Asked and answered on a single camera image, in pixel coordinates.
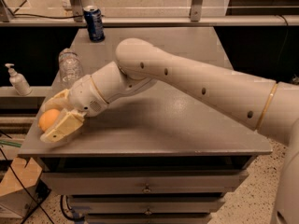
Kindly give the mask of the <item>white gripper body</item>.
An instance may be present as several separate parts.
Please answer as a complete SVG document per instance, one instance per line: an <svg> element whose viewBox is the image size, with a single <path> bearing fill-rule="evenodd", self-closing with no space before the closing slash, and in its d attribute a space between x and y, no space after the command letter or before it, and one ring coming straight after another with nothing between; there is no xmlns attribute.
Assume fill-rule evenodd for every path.
<svg viewBox="0 0 299 224"><path fill-rule="evenodd" d="M87 75L77 80L69 89L69 104L87 117L95 117L107 109L108 103L96 89L92 76Z"/></svg>

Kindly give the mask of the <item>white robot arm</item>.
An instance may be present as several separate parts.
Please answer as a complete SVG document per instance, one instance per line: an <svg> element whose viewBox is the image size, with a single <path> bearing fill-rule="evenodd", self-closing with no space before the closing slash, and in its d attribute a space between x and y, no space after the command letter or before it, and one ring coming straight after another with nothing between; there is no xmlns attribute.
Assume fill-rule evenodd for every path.
<svg viewBox="0 0 299 224"><path fill-rule="evenodd" d="M40 139L56 143L79 129L86 117L105 111L119 98L135 95L160 80L259 134L285 145L271 224L299 224L299 89L167 53L128 38L116 60L80 78L42 105L60 111Z"/></svg>

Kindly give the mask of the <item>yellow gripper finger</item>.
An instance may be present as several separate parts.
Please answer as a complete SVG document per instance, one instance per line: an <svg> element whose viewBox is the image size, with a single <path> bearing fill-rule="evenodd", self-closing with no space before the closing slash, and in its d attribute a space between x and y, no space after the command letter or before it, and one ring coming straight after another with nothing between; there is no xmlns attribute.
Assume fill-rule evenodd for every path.
<svg viewBox="0 0 299 224"><path fill-rule="evenodd" d="M41 106L41 110L46 112L51 109L63 110L64 108L69 108L70 104L68 100L68 94L69 89L64 89L56 93Z"/></svg>
<svg viewBox="0 0 299 224"><path fill-rule="evenodd" d="M40 137L45 143L56 143L83 125L85 114L77 110L63 109L59 111L59 117Z"/></svg>

